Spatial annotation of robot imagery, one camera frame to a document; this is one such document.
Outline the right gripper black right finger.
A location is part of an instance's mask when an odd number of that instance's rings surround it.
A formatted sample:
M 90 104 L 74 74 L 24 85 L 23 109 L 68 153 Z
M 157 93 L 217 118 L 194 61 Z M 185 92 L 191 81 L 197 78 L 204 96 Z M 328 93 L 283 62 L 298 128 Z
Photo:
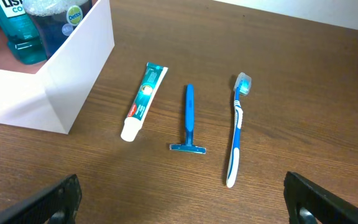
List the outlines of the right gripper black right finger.
M 284 198 L 289 223 L 358 223 L 358 208 L 306 177 L 288 171 Z

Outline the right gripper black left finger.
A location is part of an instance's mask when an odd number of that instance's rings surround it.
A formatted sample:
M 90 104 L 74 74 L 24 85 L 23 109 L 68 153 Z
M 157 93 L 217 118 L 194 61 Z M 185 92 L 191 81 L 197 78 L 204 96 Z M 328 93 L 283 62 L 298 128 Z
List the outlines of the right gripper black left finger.
M 75 222 L 82 199 L 77 175 L 71 174 L 0 212 L 0 224 Z

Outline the teal mouthwash bottle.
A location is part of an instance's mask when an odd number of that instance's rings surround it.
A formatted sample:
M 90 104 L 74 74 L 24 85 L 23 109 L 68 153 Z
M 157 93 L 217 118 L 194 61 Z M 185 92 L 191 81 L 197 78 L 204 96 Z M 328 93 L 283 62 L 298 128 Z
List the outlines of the teal mouthwash bottle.
M 13 56 L 25 65 L 47 59 L 37 28 L 23 7 L 23 0 L 0 0 L 0 27 Z

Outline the clear spray bottle purple liquid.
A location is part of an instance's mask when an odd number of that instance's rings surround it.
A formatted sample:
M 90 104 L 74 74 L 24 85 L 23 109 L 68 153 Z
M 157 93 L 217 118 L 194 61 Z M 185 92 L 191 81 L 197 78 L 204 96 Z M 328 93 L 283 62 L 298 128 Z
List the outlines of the clear spray bottle purple liquid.
M 47 58 L 62 46 L 92 6 L 92 0 L 23 1 L 26 14 L 39 32 Z

